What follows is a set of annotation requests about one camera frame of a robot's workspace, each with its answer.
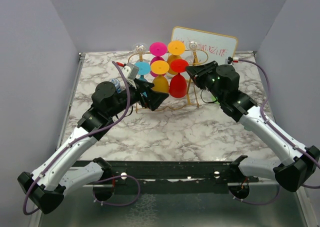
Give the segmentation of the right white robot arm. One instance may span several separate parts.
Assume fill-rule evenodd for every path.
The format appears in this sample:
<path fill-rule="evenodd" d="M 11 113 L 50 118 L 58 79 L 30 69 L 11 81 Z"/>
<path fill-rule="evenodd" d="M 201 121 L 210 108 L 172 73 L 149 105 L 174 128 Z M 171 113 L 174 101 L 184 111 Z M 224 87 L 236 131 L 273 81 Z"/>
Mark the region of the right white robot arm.
<path fill-rule="evenodd" d="M 306 147 L 294 139 L 264 114 L 263 107 L 240 91 L 240 75 L 232 65 L 219 65 L 213 61 L 188 66 L 186 72 L 198 88 L 208 90 L 217 99 L 227 116 L 253 132 L 278 157 L 277 161 L 239 157 L 229 171 L 234 182 L 261 177 L 296 192 L 319 167 L 320 150 L 316 146 Z"/>

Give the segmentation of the red wine glass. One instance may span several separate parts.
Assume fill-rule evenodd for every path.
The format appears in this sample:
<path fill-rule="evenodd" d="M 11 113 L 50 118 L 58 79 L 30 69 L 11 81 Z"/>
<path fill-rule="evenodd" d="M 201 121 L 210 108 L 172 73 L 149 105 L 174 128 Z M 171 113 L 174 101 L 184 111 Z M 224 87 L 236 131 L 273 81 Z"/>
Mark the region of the red wine glass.
<path fill-rule="evenodd" d="M 184 59 L 173 60 L 170 64 L 171 69 L 177 73 L 169 84 L 169 94 L 174 98 L 180 99 L 187 94 L 187 82 L 181 73 L 186 71 L 188 65 L 188 62 Z"/>

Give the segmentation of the green wine glass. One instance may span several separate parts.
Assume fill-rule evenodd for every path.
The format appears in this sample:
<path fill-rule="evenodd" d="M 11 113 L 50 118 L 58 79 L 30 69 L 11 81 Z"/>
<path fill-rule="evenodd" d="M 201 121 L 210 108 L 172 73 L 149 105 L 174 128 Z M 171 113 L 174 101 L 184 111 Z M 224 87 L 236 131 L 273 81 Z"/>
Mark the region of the green wine glass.
<path fill-rule="evenodd" d="M 219 104 L 219 101 L 218 99 L 215 97 L 215 96 L 211 96 L 211 101 L 210 101 L 212 104 Z"/>

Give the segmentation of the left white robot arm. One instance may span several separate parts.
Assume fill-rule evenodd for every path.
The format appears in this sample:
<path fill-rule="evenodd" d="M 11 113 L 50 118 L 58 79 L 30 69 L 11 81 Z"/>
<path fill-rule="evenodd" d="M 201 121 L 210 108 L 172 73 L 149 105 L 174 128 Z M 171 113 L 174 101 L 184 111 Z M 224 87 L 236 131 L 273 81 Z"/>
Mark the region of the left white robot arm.
<path fill-rule="evenodd" d="M 135 79 L 134 86 L 125 84 L 125 90 L 117 92 L 110 81 L 99 83 L 92 94 L 92 104 L 82 115 L 68 139 L 41 166 L 32 172 L 22 172 L 17 181 L 25 200 L 31 200 L 43 214 L 54 211 L 70 192 L 91 183 L 106 184 L 112 177 L 110 165 L 96 158 L 84 167 L 71 171 L 70 168 L 95 145 L 116 122 L 113 117 L 126 114 L 135 103 L 156 110 L 168 93 L 153 90 L 154 84 Z"/>

